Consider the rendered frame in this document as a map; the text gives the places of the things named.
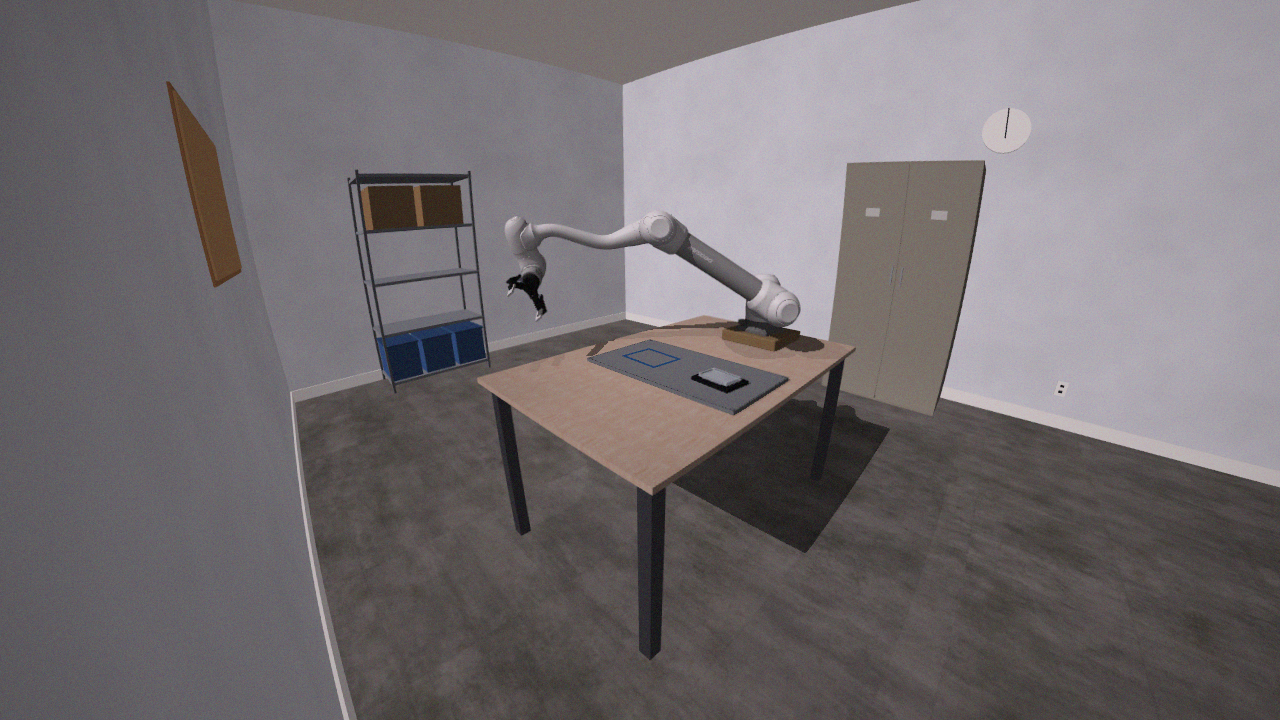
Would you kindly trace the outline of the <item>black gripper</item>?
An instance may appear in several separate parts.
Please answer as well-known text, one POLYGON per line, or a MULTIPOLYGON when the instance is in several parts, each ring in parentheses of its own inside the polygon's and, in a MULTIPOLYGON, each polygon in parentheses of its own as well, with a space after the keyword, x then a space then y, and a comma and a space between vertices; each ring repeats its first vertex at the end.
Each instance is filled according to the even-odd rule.
POLYGON ((511 277, 508 281, 506 281, 506 283, 509 284, 508 286, 509 291, 507 293, 507 297, 509 297, 509 295, 512 295, 515 292, 515 288, 524 290, 526 293, 529 293, 529 297, 532 300, 532 304, 538 309, 538 314, 536 314, 535 322, 539 322, 541 319, 541 313, 543 313, 543 315, 547 313, 547 309, 545 309, 547 306, 544 304, 543 295, 538 293, 538 288, 539 288, 539 284, 540 284, 540 281, 539 281, 538 275, 526 274, 526 275, 524 275, 524 279, 522 279, 521 274, 518 274, 518 275, 511 277), (517 282, 513 282, 513 281, 517 281, 517 282), (522 283, 518 282, 518 281, 521 281, 522 283))

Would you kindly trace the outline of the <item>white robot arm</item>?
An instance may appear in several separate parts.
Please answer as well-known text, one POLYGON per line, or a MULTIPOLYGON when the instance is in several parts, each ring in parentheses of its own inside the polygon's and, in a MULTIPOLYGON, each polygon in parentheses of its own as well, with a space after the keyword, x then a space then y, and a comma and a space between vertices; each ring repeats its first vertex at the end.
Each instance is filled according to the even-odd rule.
POLYGON ((794 324, 800 314, 797 297, 785 290, 776 275, 750 274, 690 234, 686 225, 667 211, 650 211, 643 219, 612 234, 593 234, 559 224, 535 225, 521 217, 511 218, 506 222, 506 240, 517 258, 521 277, 532 273, 538 275, 540 284, 547 272, 547 261, 538 251, 538 246, 547 237, 559 237, 602 250, 650 243, 663 252, 676 254, 746 299, 746 316, 739 319, 740 325, 735 327, 736 331, 767 337, 785 332, 782 327, 794 324))

